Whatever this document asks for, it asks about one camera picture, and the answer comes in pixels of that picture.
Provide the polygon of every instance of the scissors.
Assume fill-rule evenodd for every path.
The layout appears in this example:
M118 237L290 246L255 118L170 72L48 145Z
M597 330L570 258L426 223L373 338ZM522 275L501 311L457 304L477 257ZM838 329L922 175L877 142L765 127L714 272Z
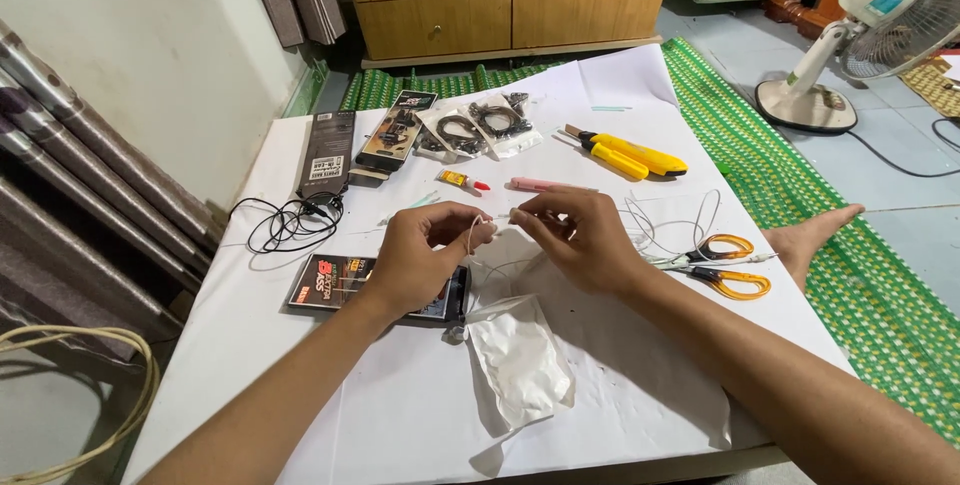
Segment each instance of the scissors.
M712 243L726 243L728 245L733 245L736 247L736 250L729 251L720 251L714 250L711 247ZM714 268L705 268L701 266L692 266L690 264L696 264L699 262L714 262L717 260L733 260L736 258L747 258L754 253L754 244L750 243L742 237L732 235L732 234L714 234L703 240L702 245L691 250L687 254L675 258L669 262L654 262L654 266L664 270L664 271L675 271L685 273L693 279L699 279L710 286L714 290L723 294L724 296L732 299L738 300L741 302L746 302L749 300L756 300L766 295L767 292L770 292L770 279L761 276L758 274L750 274L739 271L729 271L729 270L717 270ZM771 254L768 258L775 257L775 254ZM738 292L730 286L727 286L726 281L738 281L740 283L752 283L756 285L756 292L752 294L746 294L743 292Z

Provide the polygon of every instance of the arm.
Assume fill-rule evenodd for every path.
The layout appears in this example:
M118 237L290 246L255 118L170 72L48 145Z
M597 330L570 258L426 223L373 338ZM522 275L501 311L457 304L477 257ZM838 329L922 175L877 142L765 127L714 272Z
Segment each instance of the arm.
M582 290L617 296L676 341L811 479L960 482L960 453L918 417L643 261L609 196L549 190L514 210L510 221ZM542 221L537 216L547 209L572 224Z
M175 447L140 483L272 485L367 347L390 323L430 303L468 250L493 239L495 228L479 224L468 245L468 230L478 215L490 220L479 209L449 201L398 212L387 226L374 275L354 299ZM436 245L447 246L432 250Z

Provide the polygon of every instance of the hand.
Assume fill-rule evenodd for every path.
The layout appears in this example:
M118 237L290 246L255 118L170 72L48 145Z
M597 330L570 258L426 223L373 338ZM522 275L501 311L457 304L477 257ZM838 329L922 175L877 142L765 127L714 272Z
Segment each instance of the hand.
M562 221L559 216L565 214ZM649 264L627 236L614 200L580 188L553 186L510 210L510 223L530 234L559 270L588 294L623 297Z
M485 223L471 233L478 215ZM494 240L497 227L491 220L480 209L455 201L397 211L357 299L381 307L390 321L426 307L467 254ZM438 245L445 247L433 250Z

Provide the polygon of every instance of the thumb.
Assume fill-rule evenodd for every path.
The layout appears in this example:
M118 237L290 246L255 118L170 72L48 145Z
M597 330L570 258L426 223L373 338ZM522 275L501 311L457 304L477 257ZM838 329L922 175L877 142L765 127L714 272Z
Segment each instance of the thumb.
M491 222L476 224L464 230L457 236L457 239L438 250L437 253L444 257L444 262L451 265L459 264L464 257L472 253L477 247L484 243L490 243L494 239L496 231L497 225Z
M536 245L540 245L547 257L553 260L568 254L570 245L562 241L557 234L550 231L543 221L521 209L510 209L510 222L523 229L523 232L534 238Z

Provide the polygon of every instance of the electric fan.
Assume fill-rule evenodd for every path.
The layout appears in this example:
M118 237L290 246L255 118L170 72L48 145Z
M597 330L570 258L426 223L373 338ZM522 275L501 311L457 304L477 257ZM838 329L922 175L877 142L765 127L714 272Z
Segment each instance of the electric fan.
M871 80L900 74L960 34L960 0L839 0L843 20L823 29L784 80L756 86L756 104L771 123L840 135L857 111L839 91L816 83L840 54L845 75Z

